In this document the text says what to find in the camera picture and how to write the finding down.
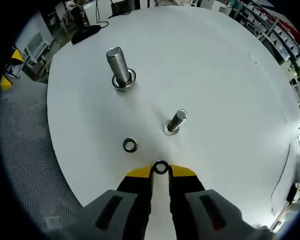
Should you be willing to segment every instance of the black rubber o-ring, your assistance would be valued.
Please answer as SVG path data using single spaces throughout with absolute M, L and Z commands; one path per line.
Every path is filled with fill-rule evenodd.
M 129 149 L 127 147 L 127 144 L 128 143 L 133 143 L 133 148 Z M 134 153 L 135 151 L 137 151 L 138 149 L 138 142 L 137 140 L 135 140 L 134 138 L 132 137 L 128 137 L 126 138 L 124 141 L 123 141 L 123 149 L 127 152 L 127 153 Z
M 158 168 L 157 168 L 158 165 L 160 165 L 160 164 L 163 164 L 165 166 L 165 169 L 163 171 L 159 171 Z M 168 172 L 169 164 L 166 161 L 160 160 L 160 161 L 155 162 L 155 164 L 153 165 L 153 169 L 154 169 L 154 172 L 156 174 L 163 175 L 163 174 L 166 174 Z

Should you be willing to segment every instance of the bolt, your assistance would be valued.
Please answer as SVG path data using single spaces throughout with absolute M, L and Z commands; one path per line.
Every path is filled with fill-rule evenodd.
M 118 46 L 111 48 L 106 52 L 106 59 L 113 71 L 116 81 L 119 85 L 126 84 L 131 75 L 128 71 L 124 52 Z
M 180 127 L 181 124 L 184 123 L 187 117 L 188 117 L 188 113 L 186 112 L 186 110 L 180 109 L 179 111 L 176 112 L 176 114 L 173 116 L 170 123 L 167 125 L 167 129 L 173 133 Z

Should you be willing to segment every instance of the black cable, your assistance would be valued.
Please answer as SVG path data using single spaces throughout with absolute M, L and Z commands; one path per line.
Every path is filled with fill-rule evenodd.
M 107 21 L 100 21 L 100 12 L 99 12 L 99 7 L 98 7 L 98 0 L 95 1 L 95 20 L 96 20 L 96 24 L 101 24 L 101 23 L 105 23 L 105 26 L 102 26 L 101 28 L 105 28 L 109 25 L 109 22 Z
M 155 7 L 159 7 L 159 4 L 162 2 L 163 0 L 154 0 L 155 2 Z

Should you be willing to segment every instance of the hex bolt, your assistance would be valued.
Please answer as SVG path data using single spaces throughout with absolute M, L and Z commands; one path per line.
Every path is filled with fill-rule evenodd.
M 136 80 L 136 73 L 127 67 L 124 52 L 119 46 L 106 52 L 106 59 L 113 72 L 112 84 L 116 90 L 126 92 Z
M 108 60 L 118 84 L 128 82 L 130 79 L 130 73 L 121 47 L 116 46 L 107 51 L 106 59 Z
M 163 130 L 167 135 L 175 135 L 179 132 L 180 125 L 187 119 L 188 113 L 184 109 L 180 109 L 173 116 L 172 120 L 168 120 L 163 126 Z
M 184 123 L 187 117 L 188 113 L 186 112 L 186 110 L 180 109 L 179 111 L 177 111 L 167 126 L 168 130 L 170 132 L 176 131 L 180 127 L 180 125 Z

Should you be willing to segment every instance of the white round table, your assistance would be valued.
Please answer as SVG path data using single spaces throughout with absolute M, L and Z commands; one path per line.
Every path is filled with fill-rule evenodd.
M 127 93 L 111 82 L 106 52 L 116 46 L 137 76 Z M 271 195 L 300 111 L 272 55 L 228 16 L 156 7 L 110 19 L 108 27 L 53 57 L 47 107 L 57 160 L 83 206 L 117 189 L 132 169 L 165 160 L 195 171 L 249 224 L 273 223 Z M 168 136 L 164 124 L 179 109 L 188 119 Z M 138 141 L 134 153 L 122 147 L 128 137 Z M 297 151 L 291 146 L 290 157 Z M 156 175 L 145 239 L 175 237 L 168 176 Z

